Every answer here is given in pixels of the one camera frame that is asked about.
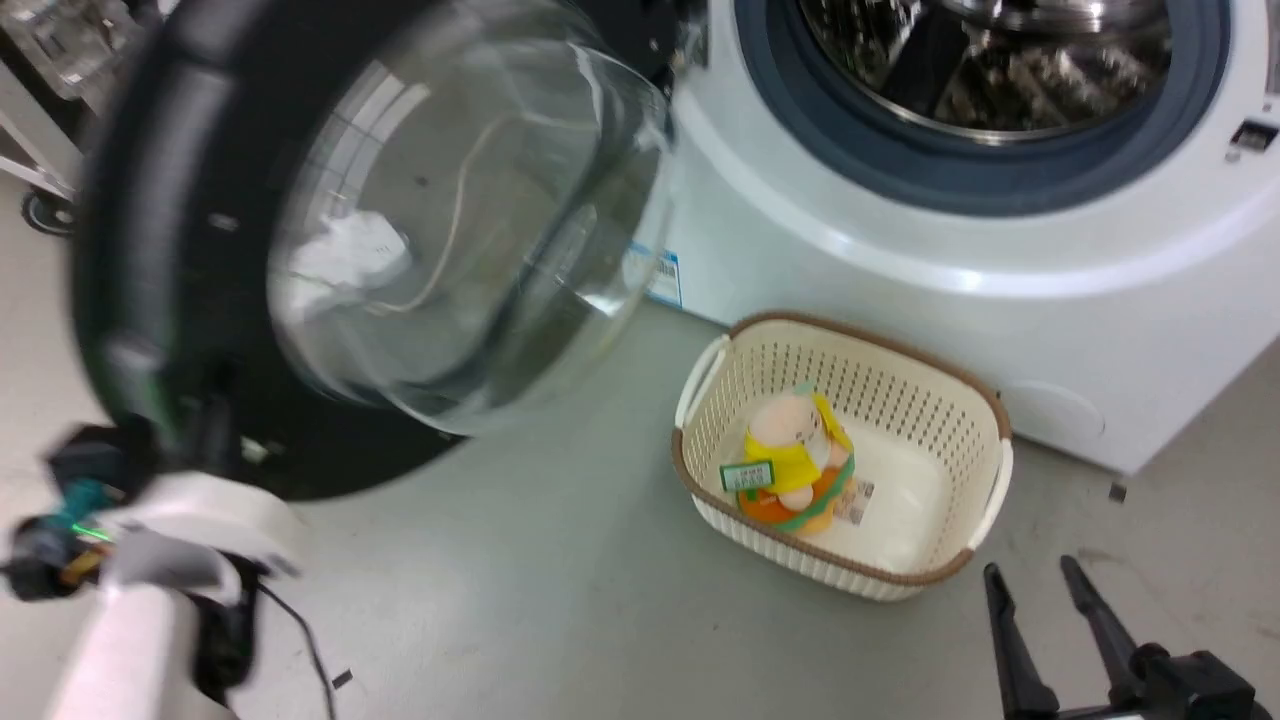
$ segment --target brown basket rim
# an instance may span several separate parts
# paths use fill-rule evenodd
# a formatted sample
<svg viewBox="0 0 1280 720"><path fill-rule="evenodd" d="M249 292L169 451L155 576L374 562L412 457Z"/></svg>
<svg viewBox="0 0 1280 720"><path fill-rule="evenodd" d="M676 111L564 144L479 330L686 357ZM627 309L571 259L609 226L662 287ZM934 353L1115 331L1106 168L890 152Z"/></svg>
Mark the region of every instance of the brown basket rim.
<svg viewBox="0 0 1280 720"><path fill-rule="evenodd" d="M833 320L828 320L824 318L818 318L814 315L808 315L804 313L792 313L792 311L772 311L772 313L760 313L758 315L751 315L744 319L742 322L737 323L736 325L733 325L728 331L728 337L730 340L733 340L748 328L772 320L800 323L837 332L864 342L869 342L872 345L881 346L899 355L911 357L913 360L918 360L920 363L924 363L925 365L931 365L959 379L964 384L977 391L978 395L980 395L983 400L987 401L987 405L991 406L991 410L996 416L996 428L1000 433L1000 438L1002 441L1007 441L1011 437L1009 414L1005 411L1005 407L1000 402L1000 398L996 396L995 391L987 387L987 384L983 383L980 379L978 379L977 375L969 373L964 368L947 363L941 357L936 357L933 355L929 355L928 352L923 352L920 350L916 350L915 347L897 342L895 340L881 337L874 333L869 333L859 328L854 328L842 323L836 323ZM753 520L751 518L742 515L736 507L721 500L719 497L712 495L709 491L704 489L700 484L698 484L698 480L694 478L692 473L689 471L689 466L685 464L684 442L685 442L684 428L676 428L671 434L671 459L672 462L676 465L676 474L680 475L680 482L684 483L685 489L687 489L690 495L710 505L712 507L719 510L721 512L724 512L730 518L733 518L735 520L751 528L753 530L773 541L781 542L782 544L786 544L791 548L799 550L800 552L804 552L810 557L815 557L824 562L829 562L832 565L844 568L845 570L850 570L860 575L865 575L868 578L873 578L884 583L901 587L923 587L923 585L933 585L941 583L942 580L946 580L947 578L951 578L952 575L959 573L973 559L973 550L966 547L960 552L957 552L955 557L948 560L946 564L934 568L933 570L929 570L927 573L899 574L899 573L890 573L887 570L882 570L879 568L874 568L870 565L865 565L863 562L855 562L852 560L849 560L847 557L814 547L796 537L783 534L776 530L774 528L771 528L763 523L759 523L756 520Z"/></svg>

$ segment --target basket handle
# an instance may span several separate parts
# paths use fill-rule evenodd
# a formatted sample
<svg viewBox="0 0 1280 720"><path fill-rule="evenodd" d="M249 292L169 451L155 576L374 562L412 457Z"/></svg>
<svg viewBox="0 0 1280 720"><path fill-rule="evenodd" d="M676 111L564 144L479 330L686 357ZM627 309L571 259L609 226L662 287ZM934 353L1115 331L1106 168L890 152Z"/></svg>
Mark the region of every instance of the basket handle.
<svg viewBox="0 0 1280 720"><path fill-rule="evenodd" d="M680 391L680 401L676 402L676 428L684 429L685 420L703 402L703 396L707 395L707 380L716 374L728 354L728 340L727 334L713 340L694 363L694 369L689 372L689 379L685 380L685 389Z"/></svg>
<svg viewBox="0 0 1280 720"><path fill-rule="evenodd" d="M1009 438L1005 438L1000 441L1000 447L1004 451L1004 456L1000 459L1000 470L996 470L996 486L991 488L991 497L987 500L987 511L982 514L978 529L969 538L969 550L978 550L978 546L987 539L987 533L996 524L1000 507L1005 503L1005 496L1009 495L1009 480L1014 475L1014 443Z"/></svg>

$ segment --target green tag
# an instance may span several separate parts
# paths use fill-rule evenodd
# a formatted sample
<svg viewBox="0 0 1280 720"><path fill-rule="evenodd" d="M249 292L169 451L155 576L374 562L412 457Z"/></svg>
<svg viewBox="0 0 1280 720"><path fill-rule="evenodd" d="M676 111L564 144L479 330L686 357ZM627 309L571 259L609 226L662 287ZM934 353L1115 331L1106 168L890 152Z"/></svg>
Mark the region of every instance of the green tag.
<svg viewBox="0 0 1280 720"><path fill-rule="evenodd" d="M724 492L769 487L773 484L773 461L721 465L721 484Z"/></svg>

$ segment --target yellow cloth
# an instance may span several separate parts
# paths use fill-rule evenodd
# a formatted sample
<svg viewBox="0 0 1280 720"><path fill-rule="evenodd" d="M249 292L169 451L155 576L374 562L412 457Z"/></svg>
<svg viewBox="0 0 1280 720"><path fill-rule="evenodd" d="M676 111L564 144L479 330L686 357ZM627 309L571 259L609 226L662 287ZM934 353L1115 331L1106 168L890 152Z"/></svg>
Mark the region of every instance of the yellow cloth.
<svg viewBox="0 0 1280 720"><path fill-rule="evenodd" d="M827 398L817 392L809 393L809 397L818 406L818 414L822 416L822 425L827 430L827 437L840 447L852 452L854 443L845 434L845 428L840 425L840 420L836 419L836 414L831 410L831 404L827 402ZM751 430L748 430L745 446L748 462L763 462L765 460L773 462L773 484L764 489L774 495L806 488L817 483L818 478L822 477L823 468L814 465L803 443L765 447L751 437Z"/></svg>

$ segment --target white cable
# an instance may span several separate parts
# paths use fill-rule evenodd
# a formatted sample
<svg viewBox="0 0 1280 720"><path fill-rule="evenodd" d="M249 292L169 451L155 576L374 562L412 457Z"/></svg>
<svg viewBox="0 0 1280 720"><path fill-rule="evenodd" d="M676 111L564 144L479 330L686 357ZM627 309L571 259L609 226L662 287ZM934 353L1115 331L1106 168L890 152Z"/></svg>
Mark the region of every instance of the white cable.
<svg viewBox="0 0 1280 720"><path fill-rule="evenodd" d="M449 255L453 252L453 246L458 238L458 225L462 223L462 209L466 201L466 183L467 176L471 172L471 164L480 155L480 150L484 149L493 133L507 124L511 120L522 119L532 124L553 127L561 129L582 131L582 132L598 132L599 127L590 123L567 123L564 120L557 120L554 118L548 118L547 115L540 115L536 113L518 113L512 115L503 115L493 122L490 122L476 138L475 145L467 151L466 156L462 159L462 165L458 168L458 188L453 199L453 219L449 220L449 234L444 241L444 249L440 251L440 259L435 265L435 270L431 272L431 277L428 278L426 284L413 296L412 300L403 304L393 302L367 302L365 304L365 310L372 313L374 315L388 315L392 313L407 313L422 305L426 299L435 290L435 284L440 281L440 275L444 273L444 266L449 260Z"/></svg>

